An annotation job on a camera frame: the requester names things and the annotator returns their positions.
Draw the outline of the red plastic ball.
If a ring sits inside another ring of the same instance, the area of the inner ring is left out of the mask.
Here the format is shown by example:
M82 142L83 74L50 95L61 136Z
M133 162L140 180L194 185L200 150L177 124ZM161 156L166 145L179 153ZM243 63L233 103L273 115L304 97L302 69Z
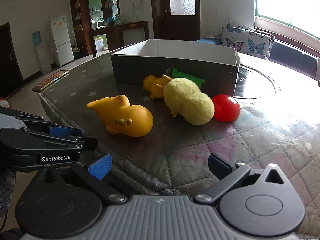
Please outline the red plastic ball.
M226 94L218 94L212 97L215 107L213 118L219 122L233 122L241 113L240 104Z

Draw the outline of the orange rubber whale toy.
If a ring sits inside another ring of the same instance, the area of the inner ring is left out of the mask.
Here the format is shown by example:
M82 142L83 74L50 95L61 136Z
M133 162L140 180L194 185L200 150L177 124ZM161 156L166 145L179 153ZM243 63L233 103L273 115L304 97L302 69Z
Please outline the orange rubber whale toy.
M89 102L87 108L95 111L111 134L143 137L153 128L152 113L144 106L131 105L123 94Z

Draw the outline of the yellow plush toy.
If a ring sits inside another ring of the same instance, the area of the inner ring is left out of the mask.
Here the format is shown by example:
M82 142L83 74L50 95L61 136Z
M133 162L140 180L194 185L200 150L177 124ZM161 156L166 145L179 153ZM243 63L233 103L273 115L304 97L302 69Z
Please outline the yellow plush toy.
M172 116L181 115L192 125L204 125L214 116L212 99L191 80L172 79L164 86L163 98Z

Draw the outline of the yellow rubber duck toy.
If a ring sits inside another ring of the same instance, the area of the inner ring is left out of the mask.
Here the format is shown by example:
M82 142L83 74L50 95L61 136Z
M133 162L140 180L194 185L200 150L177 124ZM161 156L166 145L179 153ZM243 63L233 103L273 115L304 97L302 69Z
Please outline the yellow rubber duck toy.
M143 88L150 92L152 99L162 99L164 87L172 80L171 77L162 75L160 78L149 75L143 80Z

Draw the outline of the smartphone with red case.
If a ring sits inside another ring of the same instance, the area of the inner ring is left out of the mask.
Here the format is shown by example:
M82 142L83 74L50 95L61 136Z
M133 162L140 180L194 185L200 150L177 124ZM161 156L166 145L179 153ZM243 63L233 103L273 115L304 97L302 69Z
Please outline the smartphone with red case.
M55 83L56 81L58 81L60 78L62 78L65 75L67 75L68 73L69 73L69 70L57 71L56 73L52 74L48 78L46 78L43 81L41 81L38 85L36 85L32 89L32 91L39 93L39 92L43 91L44 89L46 89L48 86L50 86L53 83Z

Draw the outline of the water dispenser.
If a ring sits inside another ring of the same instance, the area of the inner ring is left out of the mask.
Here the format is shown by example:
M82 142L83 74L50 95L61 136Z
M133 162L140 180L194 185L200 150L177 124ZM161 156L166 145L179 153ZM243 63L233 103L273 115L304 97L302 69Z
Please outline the water dispenser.
M33 38L33 45L34 45L36 57L37 57L39 65L40 65L41 74L46 75L49 72L51 72L52 68L49 63L47 50L44 45L44 42L42 41L40 31L36 31L36 32L32 33L32 38Z

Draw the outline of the white refrigerator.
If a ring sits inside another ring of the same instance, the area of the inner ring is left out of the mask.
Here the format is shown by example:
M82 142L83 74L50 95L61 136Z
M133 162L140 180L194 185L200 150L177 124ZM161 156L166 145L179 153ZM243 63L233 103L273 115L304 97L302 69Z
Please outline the white refrigerator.
M71 41L68 33L66 17L50 21L49 24L50 36L53 45L53 53L55 64L62 67L74 60Z

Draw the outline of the black round induction cooktop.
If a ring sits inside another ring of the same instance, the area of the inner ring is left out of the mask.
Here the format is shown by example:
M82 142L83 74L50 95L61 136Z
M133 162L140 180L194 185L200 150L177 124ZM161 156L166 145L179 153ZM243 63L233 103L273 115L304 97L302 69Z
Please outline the black round induction cooktop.
M258 99L274 94L276 94L276 87L270 77L249 66L240 65L234 98Z

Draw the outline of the black cardboard box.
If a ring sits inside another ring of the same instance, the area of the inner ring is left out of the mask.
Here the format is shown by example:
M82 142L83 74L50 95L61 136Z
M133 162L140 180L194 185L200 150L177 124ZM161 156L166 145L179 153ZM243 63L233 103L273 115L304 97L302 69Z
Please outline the black cardboard box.
M142 84L145 77L160 77L175 68L203 79L201 90L210 97L233 96L240 57L230 47L178 40L146 40L125 47L111 55L117 82Z

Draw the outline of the dark wooden console table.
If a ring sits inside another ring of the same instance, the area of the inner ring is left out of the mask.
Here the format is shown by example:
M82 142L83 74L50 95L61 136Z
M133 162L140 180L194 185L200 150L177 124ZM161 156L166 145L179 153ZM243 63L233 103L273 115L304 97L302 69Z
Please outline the dark wooden console table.
M144 28L145 39L148 40L149 36L149 22L148 21L137 21L137 22L129 22L122 23L118 25L112 25L109 27L103 27L100 29L95 29L90 31L89 34L89 42L92 48L93 57L97 56L97 50L95 47L94 37L100 35L106 35L108 42L109 51L113 51L115 49L119 49L124 46L123 32L138 28Z

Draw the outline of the dark blue sofa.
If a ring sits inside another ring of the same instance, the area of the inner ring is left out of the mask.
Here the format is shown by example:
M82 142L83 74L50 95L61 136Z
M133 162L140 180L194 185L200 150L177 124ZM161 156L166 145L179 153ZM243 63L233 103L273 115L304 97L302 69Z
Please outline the dark blue sofa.
M269 60L305 74L313 79L316 78L316 57L288 43L275 40Z

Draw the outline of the blue cushion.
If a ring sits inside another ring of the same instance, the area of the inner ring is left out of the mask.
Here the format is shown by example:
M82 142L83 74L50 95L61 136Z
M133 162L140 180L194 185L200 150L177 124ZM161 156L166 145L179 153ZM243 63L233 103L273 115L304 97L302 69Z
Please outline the blue cushion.
M195 42L205 43L205 44L221 45L221 39L220 38L202 38L202 39L196 40Z

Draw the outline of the butterfly print pillow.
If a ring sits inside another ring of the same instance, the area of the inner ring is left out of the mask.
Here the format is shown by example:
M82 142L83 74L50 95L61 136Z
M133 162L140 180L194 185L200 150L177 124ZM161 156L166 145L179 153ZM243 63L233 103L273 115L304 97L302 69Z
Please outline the butterfly print pillow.
M274 44L274 36L228 21L227 25L222 27L221 44L239 53L268 59Z

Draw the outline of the dark wooden door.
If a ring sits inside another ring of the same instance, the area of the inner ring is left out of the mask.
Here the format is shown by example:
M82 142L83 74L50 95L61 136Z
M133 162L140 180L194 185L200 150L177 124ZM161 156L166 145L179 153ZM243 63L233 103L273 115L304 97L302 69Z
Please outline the dark wooden door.
M155 39L200 39L200 0L151 0Z

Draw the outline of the window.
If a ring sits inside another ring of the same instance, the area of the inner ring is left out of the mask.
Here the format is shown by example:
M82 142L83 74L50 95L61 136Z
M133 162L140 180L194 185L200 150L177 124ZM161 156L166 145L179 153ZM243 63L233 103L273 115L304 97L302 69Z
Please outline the window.
M319 0L255 0L255 14L319 38Z

